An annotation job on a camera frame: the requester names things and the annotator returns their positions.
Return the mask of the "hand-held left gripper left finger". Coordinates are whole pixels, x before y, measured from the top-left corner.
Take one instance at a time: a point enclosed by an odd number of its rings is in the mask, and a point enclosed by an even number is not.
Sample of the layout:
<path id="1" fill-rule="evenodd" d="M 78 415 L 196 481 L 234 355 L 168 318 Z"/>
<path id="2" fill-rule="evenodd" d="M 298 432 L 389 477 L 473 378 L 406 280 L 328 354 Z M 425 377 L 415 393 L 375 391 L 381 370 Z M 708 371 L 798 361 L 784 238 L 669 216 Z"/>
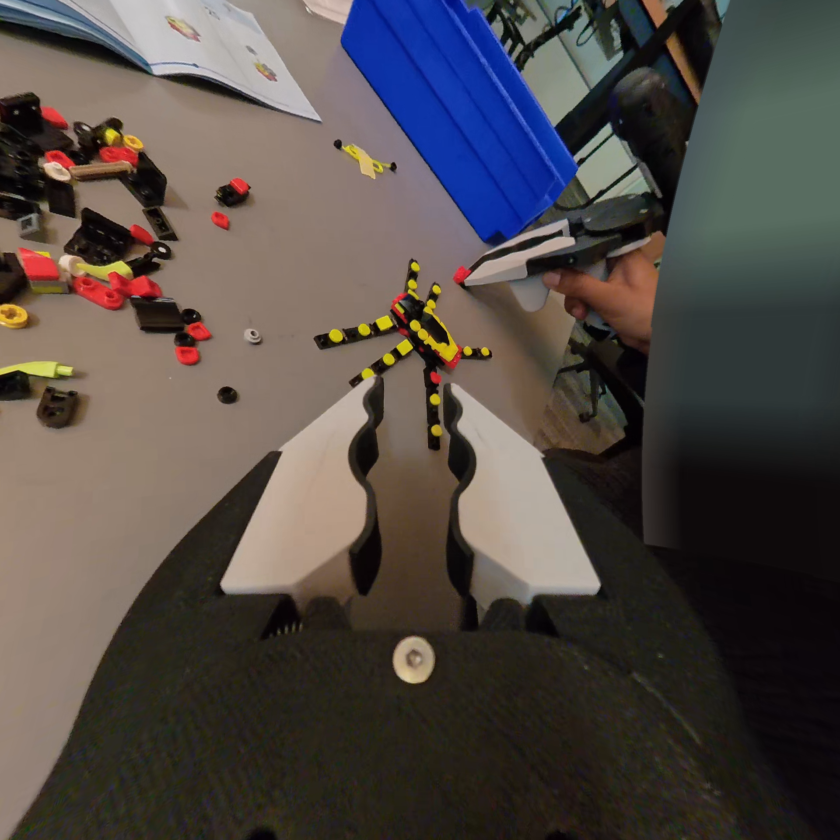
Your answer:
<path id="1" fill-rule="evenodd" d="M 346 603 L 371 591 L 382 562 L 375 492 L 384 382 L 355 386 L 280 447 L 222 577 L 226 595 Z"/>

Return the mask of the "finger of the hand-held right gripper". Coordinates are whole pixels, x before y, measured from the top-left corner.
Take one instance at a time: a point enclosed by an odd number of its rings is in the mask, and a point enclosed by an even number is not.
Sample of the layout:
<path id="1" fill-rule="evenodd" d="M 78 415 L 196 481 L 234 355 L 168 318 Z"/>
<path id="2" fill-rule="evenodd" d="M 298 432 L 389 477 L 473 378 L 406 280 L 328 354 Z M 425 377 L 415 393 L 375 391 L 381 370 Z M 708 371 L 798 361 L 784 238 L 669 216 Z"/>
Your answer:
<path id="1" fill-rule="evenodd" d="M 485 254 L 487 265 L 523 265 L 529 259 L 554 251 L 566 249 L 575 244 L 571 223 L 567 219 L 529 230 L 511 239 L 506 244 Z"/>
<path id="2" fill-rule="evenodd" d="M 568 248 L 564 248 L 561 250 L 554 251 L 551 254 L 545 254 L 541 256 L 537 256 L 536 258 L 529 259 L 523 265 L 487 265 L 485 264 L 485 254 L 479 257 L 471 266 L 468 268 L 471 270 L 471 274 L 466 280 L 464 288 L 469 287 L 478 287 L 484 286 L 488 284 L 496 284 L 499 282 L 510 282 L 516 280 L 525 280 L 528 277 L 535 275 L 537 273 L 536 269 L 529 269 L 528 263 L 530 260 L 542 258 L 545 256 L 551 256 L 555 253 L 559 253 L 561 251 L 565 251 Z"/>

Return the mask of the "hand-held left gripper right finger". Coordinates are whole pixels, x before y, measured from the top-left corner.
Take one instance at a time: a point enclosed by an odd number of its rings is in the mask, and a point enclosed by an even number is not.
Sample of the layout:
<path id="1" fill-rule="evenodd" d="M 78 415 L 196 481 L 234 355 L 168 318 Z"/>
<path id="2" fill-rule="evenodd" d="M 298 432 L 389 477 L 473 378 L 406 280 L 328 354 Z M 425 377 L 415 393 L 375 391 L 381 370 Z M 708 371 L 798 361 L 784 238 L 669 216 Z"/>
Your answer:
<path id="1" fill-rule="evenodd" d="M 479 610 L 499 600 L 594 596 L 602 583 L 542 454 L 459 385 L 444 387 L 447 569 Z"/>

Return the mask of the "black yellow lego spider model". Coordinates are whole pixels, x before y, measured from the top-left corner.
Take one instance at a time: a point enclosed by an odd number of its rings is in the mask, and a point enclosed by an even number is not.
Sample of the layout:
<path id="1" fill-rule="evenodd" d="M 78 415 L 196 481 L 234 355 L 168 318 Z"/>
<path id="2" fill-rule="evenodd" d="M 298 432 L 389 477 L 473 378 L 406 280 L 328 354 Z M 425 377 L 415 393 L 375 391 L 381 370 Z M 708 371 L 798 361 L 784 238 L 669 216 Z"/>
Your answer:
<path id="1" fill-rule="evenodd" d="M 441 386 L 443 374 L 453 371 L 462 361 L 489 361 L 493 357 L 487 346 L 458 343 L 437 313 L 442 288 L 433 283 L 427 294 L 418 292 L 421 267 L 410 259 L 402 292 L 391 303 L 386 315 L 371 322 L 362 322 L 345 329 L 334 328 L 317 334 L 313 340 L 320 350 L 361 343 L 386 335 L 399 335 L 395 347 L 350 379 L 355 387 L 374 377 L 383 376 L 399 361 L 411 355 L 423 361 L 427 447 L 438 451 L 444 434 L 440 419 L 443 403 Z"/>

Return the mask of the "pile of loose lego pieces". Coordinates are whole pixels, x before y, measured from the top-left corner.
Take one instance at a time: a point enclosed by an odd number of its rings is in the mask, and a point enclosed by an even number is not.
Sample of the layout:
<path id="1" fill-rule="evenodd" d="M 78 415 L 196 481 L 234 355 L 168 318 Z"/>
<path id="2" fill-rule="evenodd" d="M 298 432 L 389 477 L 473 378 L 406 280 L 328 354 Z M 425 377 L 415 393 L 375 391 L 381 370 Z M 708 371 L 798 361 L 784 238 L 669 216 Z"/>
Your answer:
<path id="1" fill-rule="evenodd" d="M 2 327 L 28 327 L 28 311 L 17 303 L 26 292 L 75 294 L 111 312 L 128 302 L 143 332 L 170 334 L 179 364 L 197 364 L 198 344 L 212 334 L 198 311 L 164 297 L 151 277 L 172 257 L 176 234 L 162 210 L 167 181 L 141 141 L 117 118 L 69 125 L 33 92 L 2 98 L 1 110 L 2 219 L 15 223 L 21 239 L 42 235 L 44 210 L 79 222 L 58 256 L 23 246 L 2 252 Z M 102 181 L 126 186 L 148 225 L 127 227 L 79 208 L 77 185 Z"/>

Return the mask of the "lego instruction booklet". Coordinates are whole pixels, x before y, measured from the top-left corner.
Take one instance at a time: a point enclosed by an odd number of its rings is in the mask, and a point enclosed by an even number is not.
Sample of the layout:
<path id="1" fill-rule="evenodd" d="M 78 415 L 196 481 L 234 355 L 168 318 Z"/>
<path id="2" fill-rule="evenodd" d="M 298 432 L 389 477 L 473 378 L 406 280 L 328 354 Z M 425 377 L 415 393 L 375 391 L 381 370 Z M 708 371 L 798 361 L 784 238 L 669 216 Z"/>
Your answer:
<path id="1" fill-rule="evenodd" d="M 321 122 L 256 18 L 222 1 L 2 1 L 2 20 L 111 49 L 155 77 L 192 77 Z"/>

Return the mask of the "person's right hand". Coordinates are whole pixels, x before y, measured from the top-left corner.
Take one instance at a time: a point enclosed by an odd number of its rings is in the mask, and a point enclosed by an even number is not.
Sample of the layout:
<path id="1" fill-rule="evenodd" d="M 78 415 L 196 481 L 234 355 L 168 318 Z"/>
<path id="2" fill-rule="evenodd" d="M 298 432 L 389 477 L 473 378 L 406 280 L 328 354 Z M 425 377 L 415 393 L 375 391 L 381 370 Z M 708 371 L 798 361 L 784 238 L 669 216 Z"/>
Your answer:
<path id="1" fill-rule="evenodd" d="M 596 314 L 626 347 L 649 354 L 658 284 L 655 263 L 638 249 L 609 260 L 610 274 L 598 280 L 573 268 L 548 272 L 546 288 L 563 297 L 564 309 L 577 321 Z"/>

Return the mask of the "black office chair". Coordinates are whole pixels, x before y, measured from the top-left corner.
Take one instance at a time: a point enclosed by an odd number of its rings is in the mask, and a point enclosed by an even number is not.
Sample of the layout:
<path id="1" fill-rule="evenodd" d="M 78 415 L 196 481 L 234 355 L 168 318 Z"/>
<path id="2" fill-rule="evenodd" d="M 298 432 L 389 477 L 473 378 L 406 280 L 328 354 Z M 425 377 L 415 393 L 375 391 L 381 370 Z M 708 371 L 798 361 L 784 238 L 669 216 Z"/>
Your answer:
<path id="1" fill-rule="evenodd" d="M 609 98 L 608 114 L 614 133 L 650 174 L 656 188 L 654 197 L 663 209 L 660 229 L 638 251 L 654 264 L 664 250 L 694 115 L 667 88 L 663 77 L 645 67 L 631 71 L 618 82 Z M 581 330 L 589 340 L 570 341 L 570 350 L 581 357 L 581 362 L 561 369 L 559 374 L 587 371 L 590 375 L 591 408 L 579 415 L 582 423 L 597 415 L 603 393 L 611 394 L 621 408 L 623 437 L 600 454 L 610 458 L 642 442 L 648 361 L 646 354 L 632 348 L 627 339 L 607 327 L 596 327 L 594 316 L 592 312 L 581 321 Z"/>

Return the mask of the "blue plastic bin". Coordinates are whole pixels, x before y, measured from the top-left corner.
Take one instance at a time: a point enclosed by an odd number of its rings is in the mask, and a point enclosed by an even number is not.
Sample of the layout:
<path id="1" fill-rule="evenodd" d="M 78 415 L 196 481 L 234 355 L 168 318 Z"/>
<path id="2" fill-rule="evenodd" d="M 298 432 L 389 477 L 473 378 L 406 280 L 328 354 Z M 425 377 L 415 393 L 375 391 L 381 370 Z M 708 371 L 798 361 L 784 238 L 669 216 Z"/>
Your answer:
<path id="1" fill-rule="evenodd" d="M 341 44 L 479 238 L 519 235 L 578 170 L 478 8 L 355 1 Z"/>

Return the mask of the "person's dark clothing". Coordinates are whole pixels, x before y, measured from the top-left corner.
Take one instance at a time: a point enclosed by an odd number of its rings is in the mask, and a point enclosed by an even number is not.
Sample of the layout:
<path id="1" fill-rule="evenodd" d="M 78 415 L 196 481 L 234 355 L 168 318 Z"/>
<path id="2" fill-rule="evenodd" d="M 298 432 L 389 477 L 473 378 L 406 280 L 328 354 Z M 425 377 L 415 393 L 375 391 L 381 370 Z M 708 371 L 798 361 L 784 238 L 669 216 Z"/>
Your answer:
<path id="1" fill-rule="evenodd" d="M 602 579 L 581 635 L 687 736 L 744 836 L 838 838 L 838 585 L 648 547 L 641 454 L 544 454 Z"/>

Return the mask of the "background desk with black frame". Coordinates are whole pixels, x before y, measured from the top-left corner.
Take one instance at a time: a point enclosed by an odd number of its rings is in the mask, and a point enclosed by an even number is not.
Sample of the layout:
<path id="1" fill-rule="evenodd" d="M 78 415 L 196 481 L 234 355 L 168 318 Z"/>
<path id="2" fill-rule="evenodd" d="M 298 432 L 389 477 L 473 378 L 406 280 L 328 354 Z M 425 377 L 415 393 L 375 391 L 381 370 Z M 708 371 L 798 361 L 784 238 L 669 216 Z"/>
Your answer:
<path id="1" fill-rule="evenodd" d="M 579 153 L 609 123 L 608 100 L 628 73 L 655 70 L 695 109 L 721 28 L 716 2 L 478 2 L 516 68 L 560 47 L 588 91 L 555 128 Z"/>

